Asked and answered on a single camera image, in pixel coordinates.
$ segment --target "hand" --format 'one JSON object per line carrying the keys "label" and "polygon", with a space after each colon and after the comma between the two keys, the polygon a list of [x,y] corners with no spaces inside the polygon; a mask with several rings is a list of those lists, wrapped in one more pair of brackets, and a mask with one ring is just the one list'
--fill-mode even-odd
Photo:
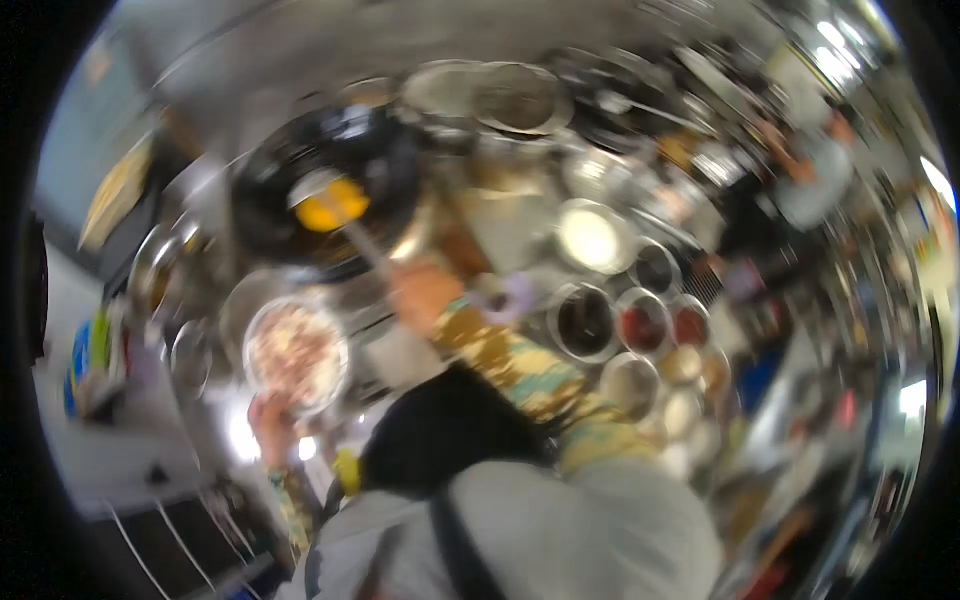
{"label": "hand", "polygon": [[300,440],[294,419],[286,412],[290,399],[283,392],[258,394],[247,419],[260,444],[260,459],[267,468],[285,468],[291,450]]}
{"label": "hand", "polygon": [[694,275],[706,275],[713,272],[721,276],[727,268],[727,261],[716,254],[709,254],[693,263],[691,271]]}
{"label": "hand", "polygon": [[396,266],[391,291],[400,321],[428,338],[446,306],[463,296],[464,285],[440,267],[419,261]]}
{"label": "hand", "polygon": [[760,132],[763,139],[769,144],[780,146],[783,144],[783,133],[777,129],[777,126],[770,121],[759,121],[756,123],[756,130]]}

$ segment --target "red sauce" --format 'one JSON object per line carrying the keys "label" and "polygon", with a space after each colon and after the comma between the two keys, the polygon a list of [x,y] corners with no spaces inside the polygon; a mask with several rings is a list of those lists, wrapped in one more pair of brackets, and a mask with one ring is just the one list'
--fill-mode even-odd
{"label": "red sauce", "polygon": [[624,311],[620,317],[620,328],[627,346],[639,352],[656,350],[666,338],[663,321],[652,318],[642,307],[635,306]]}
{"label": "red sauce", "polygon": [[677,344],[702,346],[707,343],[707,320],[692,308],[682,308],[673,318]]}

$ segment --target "wok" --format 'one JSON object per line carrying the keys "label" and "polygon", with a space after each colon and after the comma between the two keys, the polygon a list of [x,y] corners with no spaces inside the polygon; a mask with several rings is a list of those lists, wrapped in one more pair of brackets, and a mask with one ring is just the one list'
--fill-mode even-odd
{"label": "wok", "polygon": [[287,195],[303,176],[335,169],[363,186],[371,200],[360,218],[380,248],[392,248],[413,218],[419,194],[415,132],[389,107],[354,105],[308,112],[281,127],[251,154],[234,184],[238,239],[261,258],[313,265],[323,281],[370,269],[341,231],[305,228]]}

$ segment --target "person's arm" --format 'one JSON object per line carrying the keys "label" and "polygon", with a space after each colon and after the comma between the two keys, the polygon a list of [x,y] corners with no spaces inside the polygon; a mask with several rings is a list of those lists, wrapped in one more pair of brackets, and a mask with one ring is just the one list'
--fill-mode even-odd
{"label": "person's arm", "polygon": [[532,419],[564,416],[560,458],[565,474],[613,456],[656,454],[622,411],[586,394],[587,381],[579,371],[506,327],[487,324],[450,274],[426,263],[397,267],[393,287],[405,324],[456,352]]}
{"label": "person's arm", "polygon": [[758,124],[757,128],[767,143],[770,156],[783,167],[790,179],[801,185],[816,181],[817,174],[813,168],[813,161],[809,157],[802,160],[792,157],[783,146],[783,136],[776,126],[764,121]]}
{"label": "person's arm", "polygon": [[303,475],[292,468],[267,467],[267,479],[280,504],[280,513],[290,530],[290,543],[298,556],[310,548],[315,529],[315,517]]}
{"label": "person's arm", "polygon": [[257,396],[251,402],[248,418],[260,445],[260,462],[290,530],[290,543],[302,554],[313,539],[315,516],[303,475],[289,463],[298,435],[285,412],[288,404],[288,400],[277,393]]}

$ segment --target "dark sauce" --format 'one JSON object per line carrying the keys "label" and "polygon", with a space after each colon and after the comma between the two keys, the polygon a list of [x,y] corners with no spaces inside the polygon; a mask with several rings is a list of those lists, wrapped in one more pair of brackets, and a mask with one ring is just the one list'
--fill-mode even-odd
{"label": "dark sauce", "polygon": [[613,313],[595,290],[581,290],[564,300],[557,321],[561,340],[576,356],[599,354],[613,338]]}
{"label": "dark sauce", "polygon": [[639,287],[654,294],[664,294],[673,285],[673,264],[666,250],[648,246],[640,251],[634,263],[634,274]]}

